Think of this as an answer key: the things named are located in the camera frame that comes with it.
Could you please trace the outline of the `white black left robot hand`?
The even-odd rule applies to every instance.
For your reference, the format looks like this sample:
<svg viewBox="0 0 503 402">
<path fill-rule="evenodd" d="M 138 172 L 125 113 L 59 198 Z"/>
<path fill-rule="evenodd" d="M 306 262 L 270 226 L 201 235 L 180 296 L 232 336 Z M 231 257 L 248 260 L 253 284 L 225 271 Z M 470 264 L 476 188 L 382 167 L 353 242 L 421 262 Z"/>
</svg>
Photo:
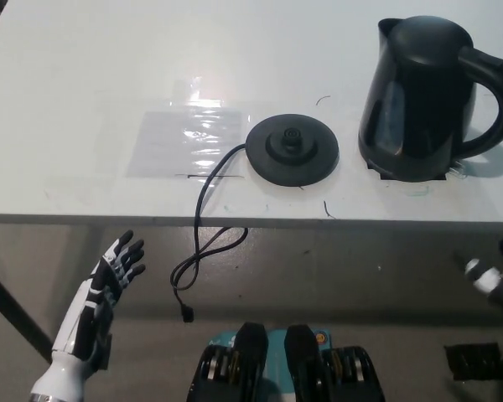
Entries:
<svg viewBox="0 0 503 402">
<path fill-rule="evenodd" d="M 51 364 L 34 383 L 31 401 L 82 401 L 86 381 L 106 370 L 114 309 L 125 289 L 146 266 L 144 241 L 126 231 L 105 251 L 81 282 L 51 349 Z"/>
</svg>

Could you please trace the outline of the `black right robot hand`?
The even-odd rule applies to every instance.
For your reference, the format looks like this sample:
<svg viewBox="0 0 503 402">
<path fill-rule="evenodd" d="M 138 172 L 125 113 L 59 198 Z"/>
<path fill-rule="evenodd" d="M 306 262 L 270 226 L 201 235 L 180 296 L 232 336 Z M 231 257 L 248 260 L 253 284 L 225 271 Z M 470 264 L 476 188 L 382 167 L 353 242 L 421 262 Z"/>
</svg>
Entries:
<svg viewBox="0 0 503 402">
<path fill-rule="evenodd" d="M 453 259 L 464 278 L 484 295 L 488 302 L 503 310 L 503 272 L 480 259 L 465 257 L 457 251 L 453 253 Z"/>
</svg>

